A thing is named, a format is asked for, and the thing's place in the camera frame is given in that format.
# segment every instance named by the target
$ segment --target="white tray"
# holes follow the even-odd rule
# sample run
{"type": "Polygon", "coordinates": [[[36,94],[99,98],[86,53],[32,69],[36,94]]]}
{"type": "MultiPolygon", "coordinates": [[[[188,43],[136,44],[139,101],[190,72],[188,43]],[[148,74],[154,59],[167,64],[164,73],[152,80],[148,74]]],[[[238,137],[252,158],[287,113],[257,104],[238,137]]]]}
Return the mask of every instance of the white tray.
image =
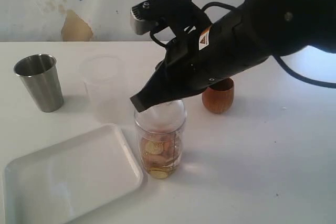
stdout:
{"type": "Polygon", "coordinates": [[[143,174],[116,125],[10,162],[6,224],[61,224],[137,189],[143,174]]]}

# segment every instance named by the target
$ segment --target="table surface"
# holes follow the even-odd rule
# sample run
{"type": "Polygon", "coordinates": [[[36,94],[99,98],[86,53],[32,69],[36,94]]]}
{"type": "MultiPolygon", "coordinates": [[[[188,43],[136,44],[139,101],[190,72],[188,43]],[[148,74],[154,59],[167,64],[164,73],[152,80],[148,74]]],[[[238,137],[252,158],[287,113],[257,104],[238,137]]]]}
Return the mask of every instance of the table surface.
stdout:
{"type": "MultiPolygon", "coordinates": [[[[9,161],[100,124],[91,114],[78,65],[97,54],[119,56],[128,92],[145,84],[164,49],[152,42],[0,43],[0,169],[9,161]],[[48,53],[57,58],[65,105],[38,111],[14,64],[48,53]]],[[[336,57],[306,48],[287,61],[302,73],[336,81],[336,57]]],[[[270,58],[240,73],[223,115],[201,97],[188,112],[181,167],[166,180],[145,175],[141,188],[72,223],[334,223],[336,220],[336,90],[288,76],[270,58]]],[[[123,125],[139,160],[132,123],[123,125]]],[[[0,223],[4,223],[0,193],[0,223]]]]}

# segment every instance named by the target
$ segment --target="jar of coins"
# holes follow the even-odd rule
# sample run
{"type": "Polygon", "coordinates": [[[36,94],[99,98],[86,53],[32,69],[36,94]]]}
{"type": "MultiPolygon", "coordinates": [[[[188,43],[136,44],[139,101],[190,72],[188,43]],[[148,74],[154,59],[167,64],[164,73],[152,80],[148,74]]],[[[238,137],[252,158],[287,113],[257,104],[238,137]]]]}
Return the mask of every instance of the jar of coins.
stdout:
{"type": "Polygon", "coordinates": [[[154,178],[169,177],[179,166],[186,111],[181,100],[134,114],[139,151],[145,170],[154,178]]]}

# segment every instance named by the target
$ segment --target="stainless steel cup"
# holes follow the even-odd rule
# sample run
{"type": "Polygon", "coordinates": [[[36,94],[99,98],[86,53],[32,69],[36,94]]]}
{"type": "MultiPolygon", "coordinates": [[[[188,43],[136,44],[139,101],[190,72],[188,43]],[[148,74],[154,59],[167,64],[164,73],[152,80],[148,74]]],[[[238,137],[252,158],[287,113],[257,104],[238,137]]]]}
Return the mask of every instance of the stainless steel cup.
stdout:
{"type": "Polygon", "coordinates": [[[15,65],[14,72],[20,77],[40,110],[52,112],[63,105],[56,59],[53,56],[28,56],[15,65]]]}

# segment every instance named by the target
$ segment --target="brown cup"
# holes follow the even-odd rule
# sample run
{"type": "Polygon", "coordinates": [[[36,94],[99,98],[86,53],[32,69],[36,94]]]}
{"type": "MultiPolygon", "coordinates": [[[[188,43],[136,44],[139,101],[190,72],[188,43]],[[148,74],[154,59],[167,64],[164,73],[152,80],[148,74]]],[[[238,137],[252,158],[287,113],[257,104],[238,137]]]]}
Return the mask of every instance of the brown cup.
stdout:
{"type": "Polygon", "coordinates": [[[235,93],[235,84],[231,78],[224,79],[202,94],[204,106],[212,113],[222,114],[231,108],[235,93]]]}

